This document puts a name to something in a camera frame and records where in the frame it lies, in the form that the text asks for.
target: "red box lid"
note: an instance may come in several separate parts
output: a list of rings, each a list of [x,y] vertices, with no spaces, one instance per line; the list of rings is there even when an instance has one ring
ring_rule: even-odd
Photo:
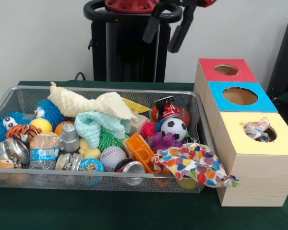
[[[207,81],[258,82],[244,59],[200,58]]]

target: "white cloth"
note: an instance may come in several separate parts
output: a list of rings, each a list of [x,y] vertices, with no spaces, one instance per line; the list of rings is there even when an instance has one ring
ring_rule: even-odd
[[[67,117],[76,117],[79,113],[97,111],[118,119],[133,120],[135,122],[138,120],[116,92],[107,92],[97,97],[96,100],[88,100],[75,92],[57,87],[54,82],[51,82],[48,99]]]

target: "soccer ball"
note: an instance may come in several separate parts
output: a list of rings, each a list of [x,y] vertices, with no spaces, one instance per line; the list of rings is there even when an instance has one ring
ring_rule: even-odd
[[[176,141],[182,141],[187,135],[187,127],[183,121],[178,118],[169,118],[161,126],[162,136],[172,133]]]

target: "wire mesh basket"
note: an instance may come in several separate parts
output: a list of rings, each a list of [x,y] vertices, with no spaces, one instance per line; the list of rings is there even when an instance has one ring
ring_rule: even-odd
[[[117,92],[124,98],[152,108],[154,101],[174,95],[175,105],[191,114],[189,134],[201,144],[213,148],[203,105],[192,92],[139,91],[117,89],[67,88],[87,99],[106,92]],[[9,89],[0,100],[0,117],[10,112],[22,112],[32,117],[37,103],[50,94],[49,87],[17,86]],[[33,169],[0,169],[0,187],[76,189],[101,191],[200,193],[204,186],[190,178],[178,181],[173,175],[121,172],[75,172]]]

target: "colorful polka dot cloth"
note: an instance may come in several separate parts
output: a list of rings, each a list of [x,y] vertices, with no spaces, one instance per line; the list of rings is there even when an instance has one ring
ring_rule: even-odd
[[[269,142],[269,135],[265,133],[269,127],[270,122],[268,118],[264,117],[260,122],[249,122],[245,124],[243,129],[250,138],[261,142]]]
[[[222,163],[206,145],[192,143],[181,148],[158,150],[152,161],[155,170],[166,167],[179,180],[186,175],[212,188],[236,187],[239,184],[235,176],[226,175]]]

